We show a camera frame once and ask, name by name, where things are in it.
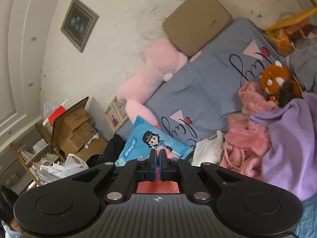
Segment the white plastic bag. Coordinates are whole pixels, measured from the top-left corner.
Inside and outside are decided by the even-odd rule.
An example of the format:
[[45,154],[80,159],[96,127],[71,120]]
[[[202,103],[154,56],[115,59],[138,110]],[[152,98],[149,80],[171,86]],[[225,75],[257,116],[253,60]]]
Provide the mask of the white plastic bag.
[[86,162],[80,157],[69,154],[64,165],[58,163],[53,163],[50,166],[41,165],[35,173],[42,182],[47,184],[88,170],[88,168]]

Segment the black garment pile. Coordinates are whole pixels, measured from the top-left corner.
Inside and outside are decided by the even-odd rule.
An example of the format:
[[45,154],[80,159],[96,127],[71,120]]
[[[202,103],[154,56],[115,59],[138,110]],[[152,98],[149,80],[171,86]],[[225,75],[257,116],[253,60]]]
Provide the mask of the black garment pile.
[[89,168],[95,167],[96,165],[105,163],[105,162],[113,162],[115,163],[118,160],[119,155],[126,141],[123,140],[118,134],[114,134],[113,138],[111,138],[105,148],[105,151],[102,155],[92,155],[86,162]]

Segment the orange plastic bag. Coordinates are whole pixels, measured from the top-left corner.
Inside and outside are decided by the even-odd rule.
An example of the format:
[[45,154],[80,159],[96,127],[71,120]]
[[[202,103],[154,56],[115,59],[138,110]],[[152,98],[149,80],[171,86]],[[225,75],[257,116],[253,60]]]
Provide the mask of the orange plastic bag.
[[266,35],[280,55],[288,55],[293,50],[292,41],[284,29],[267,31]]

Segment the pink fuzzy zip jacket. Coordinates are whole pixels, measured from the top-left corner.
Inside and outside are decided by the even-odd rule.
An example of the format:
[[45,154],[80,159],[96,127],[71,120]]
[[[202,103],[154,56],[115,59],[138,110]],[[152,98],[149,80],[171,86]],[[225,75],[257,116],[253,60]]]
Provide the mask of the pink fuzzy zip jacket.
[[275,102],[266,101],[261,85],[245,82],[238,91],[242,112],[227,118],[228,130],[223,143],[220,166],[248,177],[262,180],[262,160],[271,146],[266,126],[249,120],[258,112],[277,109]]

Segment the white folded shirt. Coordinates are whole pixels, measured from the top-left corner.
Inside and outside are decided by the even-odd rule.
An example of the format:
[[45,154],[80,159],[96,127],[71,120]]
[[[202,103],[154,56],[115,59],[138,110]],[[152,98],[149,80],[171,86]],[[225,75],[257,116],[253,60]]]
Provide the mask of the white folded shirt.
[[216,137],[204,139],[196,144],[192,165],[199,167],[204,162],[218,164],[223,154],[223,133],[217,130]]

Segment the blue floral quilt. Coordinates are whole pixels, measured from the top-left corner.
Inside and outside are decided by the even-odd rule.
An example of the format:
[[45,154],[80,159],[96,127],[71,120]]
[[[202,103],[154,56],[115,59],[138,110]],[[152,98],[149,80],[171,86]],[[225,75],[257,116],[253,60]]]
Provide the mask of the blue floral quilt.
[[303,217],[296,229],[296,237],[317,237],[317,195],[302,202]]

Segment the yellow wooden stick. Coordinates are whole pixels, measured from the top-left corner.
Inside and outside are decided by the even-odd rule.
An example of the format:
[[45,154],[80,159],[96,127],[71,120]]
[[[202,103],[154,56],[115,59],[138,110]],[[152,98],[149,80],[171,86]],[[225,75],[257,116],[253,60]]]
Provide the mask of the yellow wooden stick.
[[317,12],[317,7],[314,7],[312,9],[308,9],[305,11],[302,11],[298,14],[295,14],[293,16],[290,16],[288,18],[285,18],[274,25],[268,27],[265,29],[265,31],[273,31],[276,29],[283,29],[292,25],[299,24],[300,22],[304,21],[306,18],[309,18],[311,15],[315,14]]

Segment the dark framed wall picture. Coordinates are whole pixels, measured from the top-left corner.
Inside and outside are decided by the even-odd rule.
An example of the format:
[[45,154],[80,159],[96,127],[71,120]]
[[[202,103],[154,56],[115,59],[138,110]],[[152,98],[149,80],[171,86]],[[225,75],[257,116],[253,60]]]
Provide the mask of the dark framed wall picture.
[[61,31],[76,49],[83,53],[98,18],[98,14],[83,2],[72,0],[63,20]]

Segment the small framed picture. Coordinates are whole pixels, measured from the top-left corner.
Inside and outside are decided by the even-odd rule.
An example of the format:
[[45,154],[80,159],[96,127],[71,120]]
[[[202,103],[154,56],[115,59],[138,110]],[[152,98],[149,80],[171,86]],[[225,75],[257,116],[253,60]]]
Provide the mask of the small framed picture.
[[115,133],[122,125],[120,117],[112,104],[105,111],[105,118],[111,130]]
[[116,97],[112,101],[112,105],[120,118],[122,123],[125,123],[128,119],[128,115],[126,112],[126,101],[119,101]]

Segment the cardboard boxes stack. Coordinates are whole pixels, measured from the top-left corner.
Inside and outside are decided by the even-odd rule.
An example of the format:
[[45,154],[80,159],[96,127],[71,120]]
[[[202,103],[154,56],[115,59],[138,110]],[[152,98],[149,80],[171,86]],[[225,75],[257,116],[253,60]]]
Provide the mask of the cardboard boxes stack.
[[91,156],[102,155],[107,146],[90,124],[91,114],[85,109],[88,99],[85,97],[54,119],[51,141],[53,149],[65,156],[74,154],[85,162]]

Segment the small framed picture left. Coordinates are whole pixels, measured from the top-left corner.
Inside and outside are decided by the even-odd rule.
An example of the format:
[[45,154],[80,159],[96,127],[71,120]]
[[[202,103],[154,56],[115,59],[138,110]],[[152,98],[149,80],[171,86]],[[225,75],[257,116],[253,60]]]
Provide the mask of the small framed picture left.
[[105,118],[111,130],[115,133],[122,125],[120,117],[112,104],[105,111]]

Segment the wooden shelf with papers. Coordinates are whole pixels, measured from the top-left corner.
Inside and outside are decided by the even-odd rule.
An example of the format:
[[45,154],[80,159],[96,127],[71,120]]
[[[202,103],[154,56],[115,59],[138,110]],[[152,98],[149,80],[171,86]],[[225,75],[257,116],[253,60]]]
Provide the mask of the wooden shelf with papers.
[[51,147],[51,135],[40,123],[36,123],[18,143],[10,143],[10,149],[36,186],[45,184],[44,175],[40,174],[42,165],[52,166],[55,163],[64,165],[66,161],[59,148]]

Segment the small framed picture right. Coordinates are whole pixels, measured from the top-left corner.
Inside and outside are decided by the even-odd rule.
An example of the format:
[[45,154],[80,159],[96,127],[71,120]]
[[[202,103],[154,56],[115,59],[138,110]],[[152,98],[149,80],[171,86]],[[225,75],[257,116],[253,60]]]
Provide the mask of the small framed picture right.
[[120,118],[122,123],[125,123],[128,119],[128,115],[126,112],[126,101],[119,101],[116,97],[112,101],[112,105]]

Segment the grey-blue printed bed sheet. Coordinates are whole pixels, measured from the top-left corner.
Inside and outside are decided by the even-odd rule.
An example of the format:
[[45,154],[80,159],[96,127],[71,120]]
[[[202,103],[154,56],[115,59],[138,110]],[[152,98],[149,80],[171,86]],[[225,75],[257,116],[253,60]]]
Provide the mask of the grey-blue printed bed sheet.
[[240,112],[239,89],[257,82],[261,72],[284,59],[249,19],[235,19],[201,50],[201,55],[164,82],[145,102],[160,129],[194,147],[227,127],[229,115]]

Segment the red panda plush toy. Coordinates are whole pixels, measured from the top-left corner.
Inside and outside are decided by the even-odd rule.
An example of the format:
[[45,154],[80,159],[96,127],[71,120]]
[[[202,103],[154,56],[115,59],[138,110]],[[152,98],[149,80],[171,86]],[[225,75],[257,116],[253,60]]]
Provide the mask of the red panda plush toy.
[[299,83],[279,61],[275,61],[262,71],[260,85],[266,94],[266,100],[275,102],[280,108],[292,99],[302,99]]

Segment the coral pink fleece towel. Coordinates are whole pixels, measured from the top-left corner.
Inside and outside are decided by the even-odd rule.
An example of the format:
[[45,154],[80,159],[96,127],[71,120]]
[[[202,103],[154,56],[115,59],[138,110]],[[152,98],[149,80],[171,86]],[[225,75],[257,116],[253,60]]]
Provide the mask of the coral pink fleece towel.
[[159,156],[160,152],[165,152],[167,158],[173,158],[169,149],[159,146],[155,149],[155,157],[154,157],[154,173],[155,180],[140,182],[137,186],[136,193],[157,193],[157,194],[168,194],[168,193],[179,193],[179,188],[176,182],[173,181],[161,181],[160,180],[160,168],[159,168]]

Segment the blue cartoon police pillow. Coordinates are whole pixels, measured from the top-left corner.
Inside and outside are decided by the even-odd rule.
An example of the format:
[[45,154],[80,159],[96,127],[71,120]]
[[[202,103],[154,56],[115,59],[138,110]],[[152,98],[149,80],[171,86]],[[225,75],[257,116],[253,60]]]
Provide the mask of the blue cartoon police pillow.
[[152,149],[156,152],[165,149],[167,158],[183,160],[193,152],[193,148],[180,143],[138,116],[115,165],[122,167],[130,160],[148,159]]

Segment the purple sweatshirt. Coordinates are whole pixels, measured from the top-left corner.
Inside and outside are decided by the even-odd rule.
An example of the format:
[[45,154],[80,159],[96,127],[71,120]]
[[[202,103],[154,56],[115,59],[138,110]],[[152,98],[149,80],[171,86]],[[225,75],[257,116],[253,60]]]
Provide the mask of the purple sweatshirt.
[[271,147],[262,161],[265,182],[301,201],[316,194],[316,94],[304,92],[283,108],[253,114],[251,121],[268,128]]

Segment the large pink plush toy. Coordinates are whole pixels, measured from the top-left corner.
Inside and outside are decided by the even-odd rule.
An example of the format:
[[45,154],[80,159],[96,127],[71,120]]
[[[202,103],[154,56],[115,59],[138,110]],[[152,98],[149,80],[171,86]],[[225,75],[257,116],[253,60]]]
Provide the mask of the large pink plush toy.
[[191,58],[177,50],[166,38],[160,38],[145,52],[145,63],[141,69],[123,85],[116,93],[120,102],[125,102],[125,111],[129,120],[135,123],[140,116],[156,128],[160,128],[154,114],[145,106],[145,102],[164,83],[173,78],[187,62],[193,62],[201,55],[201,51]]

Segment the grey blanket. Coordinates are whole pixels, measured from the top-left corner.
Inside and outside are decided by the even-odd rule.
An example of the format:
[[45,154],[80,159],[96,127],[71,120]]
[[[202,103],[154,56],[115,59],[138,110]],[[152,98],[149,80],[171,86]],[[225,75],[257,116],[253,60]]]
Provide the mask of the grey blanket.
[[306,91],[316,93],[316,36],[300,38],[294,42],[290,68]]

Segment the tan leather headrest cushion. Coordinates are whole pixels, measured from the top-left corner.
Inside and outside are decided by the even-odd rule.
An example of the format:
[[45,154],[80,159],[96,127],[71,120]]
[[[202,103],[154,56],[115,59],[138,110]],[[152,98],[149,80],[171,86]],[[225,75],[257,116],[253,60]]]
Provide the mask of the tan leather headrest cushion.
[[233,20],[217,0],[185,0],[162,24],[170,41],[191,57]]

